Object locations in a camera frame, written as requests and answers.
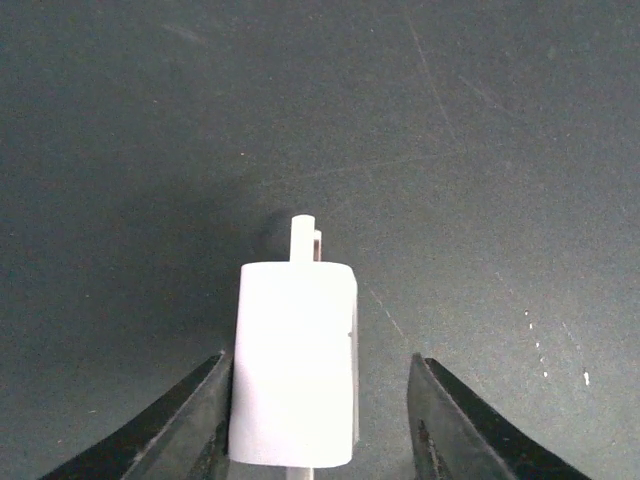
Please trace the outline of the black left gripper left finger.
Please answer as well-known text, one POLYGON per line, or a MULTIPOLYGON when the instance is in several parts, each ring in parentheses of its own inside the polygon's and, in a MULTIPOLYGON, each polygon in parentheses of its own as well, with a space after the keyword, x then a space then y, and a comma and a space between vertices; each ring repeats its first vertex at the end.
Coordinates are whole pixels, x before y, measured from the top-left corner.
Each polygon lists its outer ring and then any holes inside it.
POLYGON ((232 360, 222 351, 196 367, 117 431, 45 479, 225 479, 232 360))

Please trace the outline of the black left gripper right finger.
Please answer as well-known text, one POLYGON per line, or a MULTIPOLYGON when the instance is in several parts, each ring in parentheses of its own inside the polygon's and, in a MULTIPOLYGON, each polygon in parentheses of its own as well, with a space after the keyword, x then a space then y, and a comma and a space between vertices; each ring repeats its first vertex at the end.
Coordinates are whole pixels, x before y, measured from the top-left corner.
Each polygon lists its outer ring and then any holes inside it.
POLYGON ((588 479, 419 353, 411 359, 407 413, 417 479, 588 479))

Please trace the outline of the white usb charger plug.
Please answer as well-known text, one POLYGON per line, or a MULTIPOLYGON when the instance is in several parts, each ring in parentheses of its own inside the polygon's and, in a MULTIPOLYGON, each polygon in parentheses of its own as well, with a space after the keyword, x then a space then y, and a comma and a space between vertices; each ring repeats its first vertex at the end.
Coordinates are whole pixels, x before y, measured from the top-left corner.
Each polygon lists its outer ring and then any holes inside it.
POLYGON ((289 258, 241 268, 229 455, 288 479, 348 464, 359 439, 358 284, 322 258, 308 214, 291 220, 289 258))

